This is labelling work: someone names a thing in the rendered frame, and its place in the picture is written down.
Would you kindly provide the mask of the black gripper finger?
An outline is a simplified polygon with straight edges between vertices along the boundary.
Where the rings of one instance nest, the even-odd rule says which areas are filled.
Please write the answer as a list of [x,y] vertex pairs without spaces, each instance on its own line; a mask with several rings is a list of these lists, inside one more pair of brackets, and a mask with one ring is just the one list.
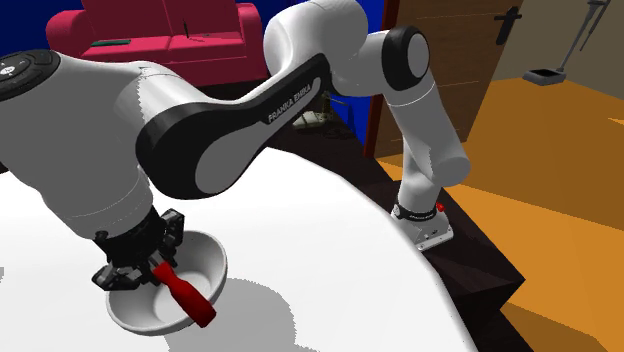
[[112,262],[99,269],[91,281],[104,291],[136,290],[152,279],[147,262],[134,266],[116,267]]
[[164,235],[159,247],[161,256],[173,267],[178,266],[175,256],[177,248],[184,239],[185,216],[174,209],[168,209],[161,215],[164,221]]

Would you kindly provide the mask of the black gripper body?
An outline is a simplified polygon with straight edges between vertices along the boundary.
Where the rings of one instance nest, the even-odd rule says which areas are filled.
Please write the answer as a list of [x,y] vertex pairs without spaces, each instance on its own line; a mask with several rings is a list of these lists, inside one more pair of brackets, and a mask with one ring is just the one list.
[[165,220],[151,207],[145,218],[132,229],[116,237],[104,230],[98,231],[94,242],[105,252],[107,263],[115,268],[142,263],[155,251],[169,259],[172,251],[164,243],[165,226]]

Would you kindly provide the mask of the red-handled screwdriver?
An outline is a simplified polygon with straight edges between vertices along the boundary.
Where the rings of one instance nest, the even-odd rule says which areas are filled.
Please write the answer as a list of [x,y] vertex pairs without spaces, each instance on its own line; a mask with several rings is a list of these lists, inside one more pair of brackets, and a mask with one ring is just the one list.
[[207,327],[216,317],[213,305],[188,281],[181,279],[167,261],[152,270],[153,276],[163,283],[182,310],[200,327]]

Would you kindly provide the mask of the white bowl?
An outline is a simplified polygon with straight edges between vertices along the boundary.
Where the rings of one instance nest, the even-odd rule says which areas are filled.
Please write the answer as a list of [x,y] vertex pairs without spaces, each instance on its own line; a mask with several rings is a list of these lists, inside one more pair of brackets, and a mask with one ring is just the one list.
[[158,336],[180,331],[192,324],[205,327],[216,316],[214,305],[227,279],[227,256],[212,235],[186,230],[177,248],[176,276],[188,282],[204,298],[180,306],[169,288],[147,283],[131,291],[112,291],[106,305],[112,320],[130,332]]

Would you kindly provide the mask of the red sofa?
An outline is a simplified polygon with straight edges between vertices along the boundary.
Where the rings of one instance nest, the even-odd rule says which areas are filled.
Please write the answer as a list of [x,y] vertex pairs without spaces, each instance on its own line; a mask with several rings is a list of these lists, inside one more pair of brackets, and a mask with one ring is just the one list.
[[268,76],[263,26],[236,0],[81,0],[46,25],[51,49],[100,62],[150,61],[196,87]]

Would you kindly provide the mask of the dark robot stand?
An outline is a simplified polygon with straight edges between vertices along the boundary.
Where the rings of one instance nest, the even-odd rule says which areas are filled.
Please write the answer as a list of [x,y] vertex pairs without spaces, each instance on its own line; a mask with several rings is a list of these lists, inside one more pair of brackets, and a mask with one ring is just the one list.
[[479,352],[534,352],[501,312],[525,282],[456,201],[442,191],[454,237],[424,256],[441,276]]

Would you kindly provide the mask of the brown wooden door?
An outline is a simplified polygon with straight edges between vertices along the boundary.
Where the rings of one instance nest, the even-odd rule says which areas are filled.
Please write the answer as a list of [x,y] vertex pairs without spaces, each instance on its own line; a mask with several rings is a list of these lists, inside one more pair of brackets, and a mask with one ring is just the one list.
[[468,139],[523,0],[383,0],[381,28],[413,25],[459,139]]

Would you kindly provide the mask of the grey long-handled dustpan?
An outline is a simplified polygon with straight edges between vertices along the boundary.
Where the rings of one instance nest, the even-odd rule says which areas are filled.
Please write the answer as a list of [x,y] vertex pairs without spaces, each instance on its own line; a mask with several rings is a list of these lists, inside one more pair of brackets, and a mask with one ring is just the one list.
[[562,59],[557,68],[540,68],[526,71],[522,78],[528,82],[539,86],[548,86],[554,84],[563,83],[566,80],[567,73],[565,72],[565,66],[568,63],[570,56],[576,49],[583,34],[586,37],[581,44],[580,51],[584,49],[589,38],[594,33],[598,26],[598,23],[604,16],[612,0],[587,0],[588,10],[585,14],[582,25],[580,26],[575,39],[570,45],[566,55]]

